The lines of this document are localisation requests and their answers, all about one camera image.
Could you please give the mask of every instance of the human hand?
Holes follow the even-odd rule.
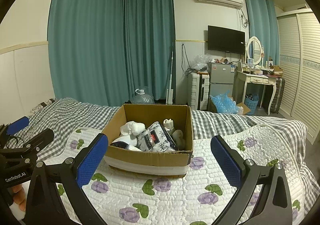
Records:
[[[16,186],[12,187],[12,191],[14,193],[13,195],[13,201],[19,205],[19,209],[23,212],[26,211],[26,193],[22,187],[22,184],[18,184]]]

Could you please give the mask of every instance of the white suitcase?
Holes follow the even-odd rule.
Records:
[[[209,75],[188,75],[188,105],[191,109],[206,110],[209,97]]]

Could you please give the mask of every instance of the black flat screen tv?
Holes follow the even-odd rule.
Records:
[[[218,26],[208,26],[208,50],[244,54],[244,39],[244,32]]]

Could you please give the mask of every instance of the checkered bedspread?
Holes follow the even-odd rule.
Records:
[[[74,129],[81,126],[103,129],[117,110],[118,107],[81,103],[71,98],[60,99],[30,117],[29,126],[17,135],[27,141],[45,128],[52,129],[54,141],[38,154],[39,160],[45,160],[63,152]],[[308,213],[320,194],[320,187],[304,162],[308,130],[305,124],[275,117],[214,114],[197,110],[192,110],[192,122],[194,139],[231,135],[258,123],[272,125],[287,140],[298,162],[304,184],[305,214]]]

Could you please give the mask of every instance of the laundry basket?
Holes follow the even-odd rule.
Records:
[[[250,112],[248,112],[247,115],[253,115],[258,105],[259,96],[253,95],[253,99],[254,100],[248,99],[247,97],[244,98],[244,104],[250,109]]]

